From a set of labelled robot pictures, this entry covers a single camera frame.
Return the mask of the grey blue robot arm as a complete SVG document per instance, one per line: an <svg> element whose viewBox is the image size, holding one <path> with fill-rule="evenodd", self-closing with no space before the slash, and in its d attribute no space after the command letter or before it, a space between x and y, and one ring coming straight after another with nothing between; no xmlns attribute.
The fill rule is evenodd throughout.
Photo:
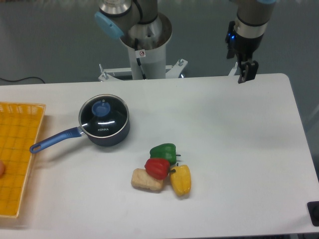
<svg viewBox="0 0 319 239"><path fill-rule="evenodd" d="M274 0L237 0L237 17L228 26L227 58L236 57L238 82L255 79L259 64L253 53L259 47L276 5ZM156 0L101 0L95 13L97 25L127 48L132 77L177 78L186 62L180 59L166 69L166 45L172 36L170 20L158 11Z"/></svg>

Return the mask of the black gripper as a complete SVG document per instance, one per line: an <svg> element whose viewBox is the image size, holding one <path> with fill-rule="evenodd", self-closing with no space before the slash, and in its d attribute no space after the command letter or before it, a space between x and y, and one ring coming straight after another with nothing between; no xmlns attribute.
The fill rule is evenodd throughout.
<svg viewBox="0 0 319 239"><path fill-rule="evenodd" d="M225 37L225 43L227 44L227 59L237 56L237 60L240 74L238 83L242 84L246 81L254 80L258 71L258 62L251 61L253 53L260 45L262 35L257 38L245 38L239 35L235 29L235 21L229 22L228 31Z"/></svg>

